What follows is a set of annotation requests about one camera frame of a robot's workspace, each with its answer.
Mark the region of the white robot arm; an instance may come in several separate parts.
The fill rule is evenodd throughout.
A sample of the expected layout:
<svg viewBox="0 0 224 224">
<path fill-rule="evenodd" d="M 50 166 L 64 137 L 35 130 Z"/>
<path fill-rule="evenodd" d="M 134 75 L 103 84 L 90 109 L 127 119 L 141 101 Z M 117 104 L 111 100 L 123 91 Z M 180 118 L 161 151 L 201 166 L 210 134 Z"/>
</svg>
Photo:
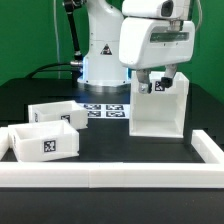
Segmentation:
<svg viewBox="0 0 224 224">
<path fill-rule="evenodd" d="M 137 73 L 140 91 L 152 90 L 149 74 L 163 66 L 160 84 L 173 85 L 177 65 L 191 59 L 195 25 L 192 0 L 124 0 L 121 9 L 106 0 L 87 0 L 89 51 L 78 84 L 96 92 L 117 92 Z"/>
</svg>

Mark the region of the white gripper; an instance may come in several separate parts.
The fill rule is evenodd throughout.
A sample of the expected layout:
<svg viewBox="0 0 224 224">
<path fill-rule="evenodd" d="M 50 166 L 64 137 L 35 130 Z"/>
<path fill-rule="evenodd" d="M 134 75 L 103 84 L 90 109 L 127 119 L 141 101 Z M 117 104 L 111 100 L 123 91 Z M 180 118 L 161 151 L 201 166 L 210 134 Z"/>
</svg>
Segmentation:
<svg viewBox="0 0 224 224">
<path fill-rule="evenodd" d="M 166 65 L 161 85 L 170 88 L 176 64 L 189 61 L 193 55 L 194 37 L 195 26 L 191 21 L 185 21 L 181 31 L 171 31 L 167 20 L 128 17 L 121 26 L 119 60 L 123 66 L 137 70 L 140 93 L 151 93 L 148 68 L 159 66 Z"/>
</svg>

